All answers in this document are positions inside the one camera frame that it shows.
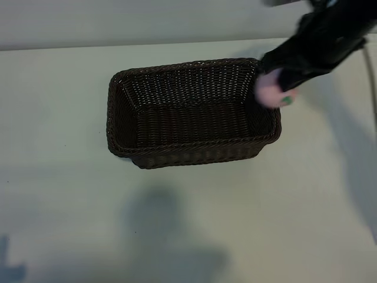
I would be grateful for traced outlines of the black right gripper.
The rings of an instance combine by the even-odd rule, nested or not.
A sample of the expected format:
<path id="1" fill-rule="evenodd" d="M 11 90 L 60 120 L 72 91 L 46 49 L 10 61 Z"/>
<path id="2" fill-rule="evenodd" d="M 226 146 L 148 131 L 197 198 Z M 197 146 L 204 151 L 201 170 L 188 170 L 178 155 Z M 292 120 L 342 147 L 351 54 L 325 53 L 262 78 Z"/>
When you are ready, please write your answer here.
<path id="1" fill-rule="evenodd" d="M 261 73 L 280 69 L 278 86 L 292 90 L 331 72 L 366 42 L 367 15 L 361 11 L 321 11 L 300 19 L 292 45 L 280 45 L 262 57 Z"/>

